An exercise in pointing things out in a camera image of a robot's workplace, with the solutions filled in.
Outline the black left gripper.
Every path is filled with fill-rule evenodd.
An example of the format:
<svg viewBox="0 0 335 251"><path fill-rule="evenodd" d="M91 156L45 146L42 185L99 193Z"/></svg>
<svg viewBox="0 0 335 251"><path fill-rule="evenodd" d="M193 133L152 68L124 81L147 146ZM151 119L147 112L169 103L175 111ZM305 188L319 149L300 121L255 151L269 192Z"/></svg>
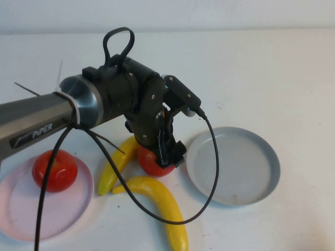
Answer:
<svg viewBox="0 0 335 251"><path fill-rule="evenodd" d="M174 166L178 168L184 163L186 146L181 141L176 142L174 138L173 117L168 109L162 105L155 119L159 126L156 162L160 167Z"/></svg>

